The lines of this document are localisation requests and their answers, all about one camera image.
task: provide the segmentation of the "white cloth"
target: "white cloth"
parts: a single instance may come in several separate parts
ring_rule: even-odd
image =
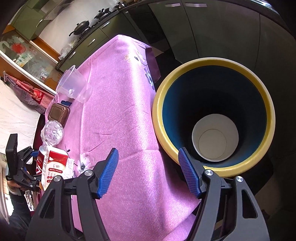
[[[0,81],[0,153],[5,154],[10,134],[17,133],[17,151],[33,146],[40,114],[24,105],[13,90]]]

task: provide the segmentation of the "pink tablecloth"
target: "pink tablecloth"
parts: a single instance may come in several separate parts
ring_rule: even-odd
[[[151,48],[122,35],[88,58],[78,70],[94,92],[85,104],[73,101],[57,147],[70,149],[75,163],[85,153],[91,169],[112,147],[118,149],[119,163],[109,190],[97,200],[111,241],[183,241],[199,200],[163,160],[152,125],[155,90],[146,59],[157,79]],[[67,98],[58,93],[53,102],[61,100]],[[75,196],[72,210],[75,226],[81,229]]]

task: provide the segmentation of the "drawer handle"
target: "drawer handle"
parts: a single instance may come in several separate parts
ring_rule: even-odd
[[[110,22],[105,23],[102,28],[106,27]]]
[[[180,3],[174,3],[174,4],[165,4],[165,7],[179,7],[181,6]]]
[[[69,59],[71,59],[75,53],[76,53],[76,51],[74,51],[73,54],[71,54]]]
[[[186,7],[207,7],[206,3],[185,3]]]
[[[96,39],[93,39],[93,40],[87,45],[87,47],[88,47],[89,45],[91,45],[95,40],[96,40]]]
[[[39,23],[36,25],[36,27],[38,27],[38,25],[39,25],[42,21],[43,21],[43,19],[41,19],[41,20],[39,21]]]

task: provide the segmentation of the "metal bolt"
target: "metal bolt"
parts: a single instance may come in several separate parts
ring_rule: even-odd
[[[208,176],[212,176],[214,174],[214,172],[210,169],[205,170],[205,174]]]
[[[54,177],[54,181],[55,181],[55,182],[59,182],[60,180],[61,180],[61,176],[55,176],[55,177]]]
[[[244,180],[241,176],[236,176],[235,179],[240,183]]]
[[[86,176],[91,176],[92,174],[93,174],[93,171],[92,170],[86,170],[84,172],[84,175],[86,175]]]

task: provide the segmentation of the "red checkered cloth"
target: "red checkered cloth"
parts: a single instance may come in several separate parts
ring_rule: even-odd
[[[53,95],[33,87],[27,82],[21,82],[18,79],[3,72],[4,82],[10,86],[17,97],[26,105],[33,107],[40,114],[43,114],[54,98]]]

